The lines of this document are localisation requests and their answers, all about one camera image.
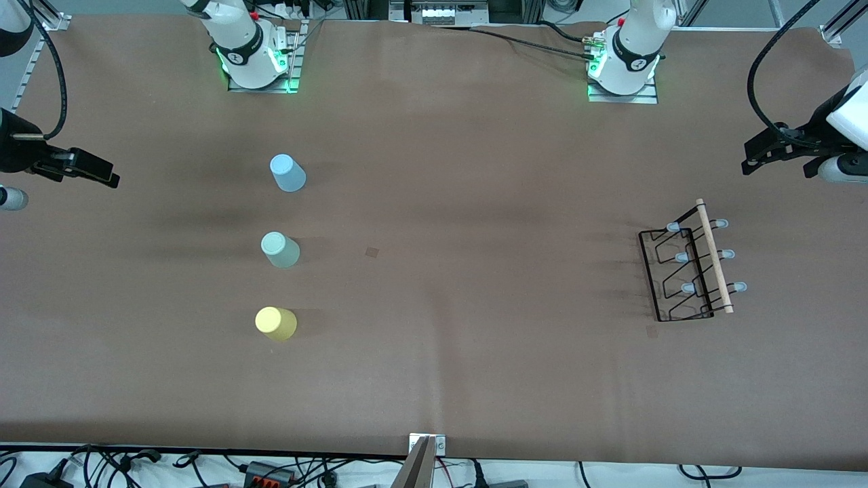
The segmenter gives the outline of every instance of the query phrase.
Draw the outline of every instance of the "table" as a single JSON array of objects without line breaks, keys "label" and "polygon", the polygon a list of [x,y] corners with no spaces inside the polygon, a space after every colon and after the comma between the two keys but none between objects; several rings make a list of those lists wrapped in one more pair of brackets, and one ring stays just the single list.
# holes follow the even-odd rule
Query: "table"
[{"label": "table", "polygon": [[[637,106],[587,102],[579,60],[399,23],[329,22],[297,95],[228,94],[196,19],[77,17],[55,35],[55,141],[121,187],[3,175],[30,206],[0,224],[0,432],[393,454],[439,432],[453,457],[868,468],[866,193],[798,162],[740,174],[769,36],[674,32],[660,104]],[[798,125],[851,74],[796,30],[758,95]],[[31,83],[19,114],[48,129],[54,67]],[[308,173],[297,194],[268,172],[280,152]],[[751,289],[654,337],[636,234],[697,197]],[[298,266],[261,254],[272,230]],[[297,336],[258,333],[265,306]]]}]

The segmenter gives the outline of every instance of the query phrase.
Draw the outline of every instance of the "cable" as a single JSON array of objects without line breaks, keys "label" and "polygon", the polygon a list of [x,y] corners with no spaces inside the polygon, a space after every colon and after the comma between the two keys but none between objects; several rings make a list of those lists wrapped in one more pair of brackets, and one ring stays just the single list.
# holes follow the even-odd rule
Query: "cable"
[{"label": "cable", "polygon": [[618,15],[616,15],[616,16],[610,18],[609,20],[607,20],[607,21],[606,21],[606,25],[611,24],[613,20],[616,20],[618,17],[623,16],[623,15],[626,15],[626,14],[629,13],[629,12],[630,12],[630,9],[626,9],[626,10],[624,10],[624,11],[621,12],[620,14],[618,14]]},{"label": "cable", "polygon": [[694,465],[694,467],[700,472],[700,476],[694,476],[687,472],[684,469],[684,465],[678,465],[678,471],[687,478],[692,479],[693,481],[703,481],[705,482],[706,488],[711,488],[711,480],[712,479],[733,479],[741,474],[741,466],[735,466],[735,471],[728,474],[714,474],[709,475],[706,473],[705,469],[700,465]]},{"label": "cable", "polygon": [[228,462],[230,465],[232,465],[235,469],[240,471],[241,465],[236,465],[226,454],[223,454],[223,458],[226,460],[226,462]]},{"label": "cable", "polygon": [[437,462],[443,467],[443,473],[446,475],[446,479],[449,480],[449,487],[455,488],[455,484],[452,483],[452,476],[449,474],[449,468],[446,467],[446,463],[443,462],[443,458],[437,458]]},{"label": "cable", "polygon": [[96,468],[98,468],[100,471],[96,474],[96,479],[94,480],[95,488],[99,487],[102,474],[106,471],[106,468],[109,467],[109,463],[105,460],[105,458],[100,461],[100,463],[102,464],[102,468],[100,468],[100,465],[96,465]]},{"label": "cable", "polygon": [[816,5],[818,2],[819,0],[809,0],[808,3],[805,4],[805,6],[803,6],[798,12],[796,12],[796,15],[792,16],[790,20],[786,21],[786,23],[780,27],[778,32],[775,33],[775,35],[772,36],[771,39],[769,39],[766,47],[764,47],[762,51],[759,52],[756,59],[753,60],[750,71],[747,72],[747,100],[751,103],[753,112],[757,115],[757,117],[760,118],[760,120],[766,125],[766,127],[768,127],[772,132],[778,135],[779,139],[789,142],[794,146],[802,146],[805,148],[818,148],[819,144],[816,142],[800,141],[795,137],[784,134],[784,132],[780,130],[780,128],[775,125],[774,122],[772,122],[765,113],[763,113],[762,109],[759,106],[760,104],[757,102],[757,96],[753,83],[754,79],[757,76],[757,69],[760,67],[760,63],[762,63],[762,60],[766,58],[766,55],[769,53],[769,51],[772,50],[772,47],[778,42],[778,40],[780,40],[781,37],[784,36],[784,34],[786,34],[786,32],[796,22],[799,21],[800,18],[802,18],[804,14],[808,12],[808,10],[812,9],[813,6]]},{"label": "cable", "polygon": [[[121,457],[121,461],[118,462],[118,461],[115,461],[115,456],[117,456],[116,453],[107,452],[107,451],[103,450],[100,446],[84,445],[84,446],[80,447],[79,450],[84,450],[86,452],[86,454],[84,455],[84,463],[82,466],[82,469],[83,469],[82,475],[84,476],[84,484],[85,484],[85,486],[87,486],[87,488],[96,488],[99,485],[99,480],[102,477],[102,474],[104,473],[105,469],[108,468],[109,466],[112,467],[113,471],[111,473],[111,476],[108,477],[108,484],[106,485],[106,488],[111,487],[112,483],[115,480],[115,476],[117,475],[117,473],[120,473],[124,477],[124,479],[127,482],[127,488],[130,488],[132,486],[135,486],[136,488],[141,488],[141,485],[139,485],[129,475],[129,470],[131,469],[130,463],[132,463],[135,459],[138,459],[141,456],[141,452],[139,455],[132,457],[132,458],[128,457],[127,455],[123,455],[123,457]],[[91,452],[96,452],[97,454],[99,454],[102,457],[102,461],[100,463],[98,463],[96,465],[96,468],[94,469],[94,472],[96,471],[96,469],[100,469],[100,471],[96,474],[95,485],[91,484],[90,480],[91,480],[92,473],[90,473],[90,470],[88,468]],[[103,465],[102,468],[100,468],[100,465],[102,464],[103,461],[105,462],[105,465]]]},{"label": "cable", "polygon": [[549,27],[550,27],[554,32],[557,32],[557,35],[558,35],[558,36],[561,36],[561,37],[563,37],[564,39],[569,39],[570,41],[573,41],[574,43],[582,43],[582,38],[581,38],[581,37],[571,36],[570,34],[567,34],[567,33],[564,32],[563,30],[561,30],[561,28],[558,27],[557,24],[555,24],[555,23],[551,23],[551,22],[549,22],[549,21],[547,21],[547,20],[541,20],[541,21],[539,22],[539,24],[540,24],[540,25],[547,25],[547,26],[549,26]]},{"label": "cable", "polygon": [[585,488],[591,488],[591,484],[588,483],[588,477],[585,476],[585,464],[582,461],[579,461],[579,472],[582,474],[582,482],[585,484]]},{"label": "cable", "polygon": [[471,459],[470,462],[473,463],[473,470],[477,474],[477,481],[473,485],[473,488],[489,488],[488,482],[485,481],[485,473],[483,473],[483,467],[479,464],[479,461],[475,459]]},{"label": "cable", "polygon": [[61,129],[63,129],[63,124],[66,123],[66,108],[67,108],[67,99],[66,99],[66,76],[63,75],[63,65],[60,62],[60,55],[57,54],[57,48],[54,43],[51,42],[51,37],[49,37],[49,33],[45,31],[43,27],[43,23],[36,18],[36,14],[33,11],[33,8],[24,2],[24,0],[17,0],[18,4],[21,5],[21,8],[27,12],[27,15],[30,17],[30,20],[36,25],[36,28],[39,30],[39,34],[43,37],[45,41],[45,45],[49,47],[49,51],[51,52],[51,59],[54,60],[55,69],[57,70],[57,81],[60,83],[60,116],[57,119],[57,125],[55,125],[54,129],[51,130],[46,135],[43,135],[44,140],[51,139],[55,135],[60,134]]},{"label": "cable", "polygon": [[552,51],[552,52],[556,52],[556,53],[566,54],[569,56],[580,57],[581,59],[585,59],[588,61],[591,61],[594,59],[593,56],[591,56],[590,54],[587,54],[587,53],[580,53],[580,52],[575,52],[575,51],[567,51],[566,49],[553,48],[551,46],[545,46],[542,44],[532,43],[531,41],[525,41],[523,39],[516,39],[514,37],[504,36],[503,34],[497,34],[496,32],[491,32],[490,30],[469,29],[469,31],[470,32],[478,32],[479,34],[485,34],[487,36],[500,37],[501,39],[506,39],[507,41],[510,41],[513,43],[524,44],[524,45],[530,46],[532,48],[543,49],[543,50]]},{"label": "cable", "polygon": [[12,465],[9,467],[9,470],[6,472],[6,474],[3,475],[3,479],[0,479],[0,486],[6,484],[6,482],[9,480],[9,477],[12,476],[12,472],[15,470],[16,467],[18,467],[18,459],[6,458],[0,461],[0,466],[5,465],[6,463],[12,463]]},{"label": "cable", "polygon": [[[306,474],[306,475],[305,475],[305,478],[303,478],[303,479],[301,479],[301,480],[299,481],[299,483],[298,483],[298,487],[299,487],[299,488],[304,488],[304,486],[307,486],[307,485],[308,485],[309,483],[311,483],[312,481],[315,481],[316,479],[322,478],[322,477],[324,477],[326,474],[328,474],[328,473],[330,473],[330,472],[335,472],[335,471],[337,471],[338,469],[340,469],[340,468],[342,468],[342,467],[344,467],[344,466],[346,466],[346,465],[349,465],[351,462],[352,462],[352,460],[346,460],[346,461],[340,463],[339,465],[334,466],[333,468],[328,468],[328,467],[326,467],[326,468],[323,470],[323,472],[321,472],[321,473],[318,474],[318,475],[315,475],[315,476],[314,476],[313,478],[311,478],[311,479],[306,479],[306,477],[307,477],[307,474]],[[326,463],[327,463],[327,460],[324,459],[324,460],[323,460],[323,464],[317,466],[317,468],[316,468],[315,470],[313,470],[312,472],[316,472],[320,467],[325,466]]]},{"label": "cable", "polygon": [[[202,485],[202,488],[208,488],[208,483],[205,482],[205,479],[202,477],[202,473],[199,472],[199,466],[196,465],[196,459],[201,454],[202,454],[201,451],[193,451],[193,452],[190,452],[189,454],[185,454],[185,455],[181,456],[180,458],[177,458],[172,463],[172,466],[174,466],[176,468],[183,469],[183,468],[186,468],[187,466],[191,465],[193,467],[193,472],[196,473],[196,478],[199,479],[199,483],[201,483],[201,485]],[[108,484],[109,484],[109,487],[107,487],[107,488],[111,488],[111,478],[108,479]]]},{"label": "cable", "polygon": [[328,17],[334,15],[334,13],[337,12],[338,10],[340,10],[340,9],[332,9],[332,13],[323,12],[322,17],[319,18],[319,22],[316,25],[314,25],[313,29],[310,29],[310,31],[307,33],[307,36],[305,36],[305,40],[302,41],[293,50],[299,50],[299,49],[303,48],[305,46],[305,44],[307,44],[307,40],[310,39],[311,36],[313,36],[313,33],[316,32],[317,29],[319,29],[319,27],[323,24],[323,22],[325,22]]}]

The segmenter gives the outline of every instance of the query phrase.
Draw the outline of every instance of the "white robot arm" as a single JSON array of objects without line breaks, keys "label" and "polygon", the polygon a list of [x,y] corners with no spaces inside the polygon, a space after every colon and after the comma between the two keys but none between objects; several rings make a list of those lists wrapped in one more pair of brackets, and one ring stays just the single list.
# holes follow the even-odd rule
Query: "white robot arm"
[{"label": "white robot arm", "polygon": [[239,86],[260,89],[288,69],[286,29],[254,21],[242,0],[181,0],[214,40],[223,69]]},{"label": "white robot arm", "polygon": [[675,26],[673,0],[631,0],[623,25],[609,25],[594,37],[602,45],[591,49],[588,77],[616,95],[633,95],[654,75],[660,49]]},{"label": "white robot arm", "polygon": [[[868,66],[832,98],[814,110],[811,120],[795,129],[778,122],[745,142],[741,172],[750,175],[770,162],[813,157],[802,168],[805,178],[832,183],[868,183]],[[787,135],[793,144],[782,140]]]}]

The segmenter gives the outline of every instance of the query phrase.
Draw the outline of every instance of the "metal frame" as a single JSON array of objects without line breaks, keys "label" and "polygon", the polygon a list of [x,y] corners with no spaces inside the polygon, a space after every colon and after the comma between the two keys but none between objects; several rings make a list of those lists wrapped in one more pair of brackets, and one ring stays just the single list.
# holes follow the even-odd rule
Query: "metal frame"
[{"label": "metal frame", "polygon": [[868,0],[851,0],[839,10],[829,22],[820,27],[820,33],[829,44],[841,44],[841,34],[845,30],[850,29],[866,11],[868,11]]},{"label": "metal frame", "polygon": [[66,30],[69,28],[68,16],[56,9],[48,0],[33,0],[33,10],[36,16],[43,22],[45,30]]},{"label": "metal frame", "polygon": [[772,11],[772,20],[774,21],[774,26],[780,29],[783,27],[786,19],[784,18],[784,11],[780,8],[780,0],[768,0],[768,8]]},{"label": "metal frame", "polygon": [[588,78],[588,100],[590,102],[608,103],[643,103],[654,105],[657,103],[657,81],[654,76],[645,82],[639,91],[633,95],[616,95],[600,86],[596,80]]},{"label": "metal frame", "polygon": [[21,83],[18,86],[18,91],[15,93],[15,99],[12,101],[12,106],[9,107],[9,112],[12,112],[13,114],[18,110],[18,105],[21,104],[21,99],[24,97],[24,90],[27,88],[27,83],[30,82],[30,76],[33,74],[33,69],[36,67],[36,60],[39,59],[39,55],[42,54],[43,48],[45,47],[45,41],[38,34],[39,33],[37,32],[39,40],[36,41],[33,54],[30,55],[30,59],[24,67],[24,74],[21,76]]},{"label": "metal frame", "polygon": [[700,16],[702,11],[706,8],[708,4],[708,0],[696,0],[694,6],[684,14],[684,17],[681,19],[679,25],[691,26],[696,22],[696,17]]},{"label": "metal frame", "polygon": [[[700,228],[694,230],[689,227],[681,226],[684,221],[695,214],[699,214],[700,216],[702,222]],[[720,267],[720,257],[718,255],[717,247],[714,244],[713,235],[711,234],[712,230],[716,227],[713,227],[708,220],[705,212],[705,202],[702,201],[702,199],[697,200],[696,205],[693,208],[669,225],[675,225],[677,230],[672,230],[667,226],[667,228],[644,230],[639,233],[642,259],[645,263],[645,272],[648,275],[648,286],[651,288],[651,297],[654,302],[654,319],[658,322],[676,322],[683,320],[710,319],[714,317],[715,312],[721,310],[725,313],[732,313],[733,305],[730,301],[729,295],[731,293],[736,293],[738,290],[734,287],[733,290],[730,291],[729,287],[734,284],[727,283],[723,276],[723,271]],[[695,234],[696,230],[701,231],[701,234]],[[677,254],[674,254],[672,257],[667,259],[660,256],[660,247],[667,244],[675,237],[679,237],[685,242],[683,246],[684,253],[687,254],[686,261],[677,260]],[[708,245],[708,253],[700,255],[699,250],[696,247],[696,241],[702,237],[705,237]],[[654,244],[653,253],[649,250],[651,244]],[[660,280],[660,293],[657,293],[657,288],[655,286],[656,279],[651,267],[652,259],[654,260],[655,265],[667,265],[672,262],[674,262],[674,264],[681,264],[675,268],[674,271],[669,273],[666,278]],[[685,291],[683,288],[679,287],[672,293],[669,293],[667,291],[667,283],[691,265],[693,266],[693,272],[691,273],[693,278],[688,282],[693,284],[693,291]],[[715,289],[708,288],[705,274],[709,271],[713,271],[715,282],[718,284]],[[671,307],[670,304],[672,301],[664,301],[679,298],[681,298],[681,300],[675,302]],[[664,303],[668,307],[668,310],[666,310],[665,313],[662,313],[661,308]],[[681,307],[692,307],[693,310],[698,309],[699,312],[687,316],[673,316],[673,314]]]}]

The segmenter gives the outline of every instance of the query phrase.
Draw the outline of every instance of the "black wire rack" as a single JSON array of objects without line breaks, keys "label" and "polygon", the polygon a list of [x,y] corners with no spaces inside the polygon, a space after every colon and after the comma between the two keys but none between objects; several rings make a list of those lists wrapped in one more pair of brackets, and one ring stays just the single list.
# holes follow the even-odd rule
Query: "black wire rack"
[{"label": "black wire rack", "polygon": [[[690,227],[687,222],[696,221],[696,215],[700,225]],[[715,229],[728,226],[726,219],[709,220],[705,202],[699,199],[665,228],[639,233],[657,321],[710,319],[715,312],[733,311],[729,295],[746,291],[747,284],[723,279],[720,263],[733,259],[735,252],[718,250],[711,235]]]}]

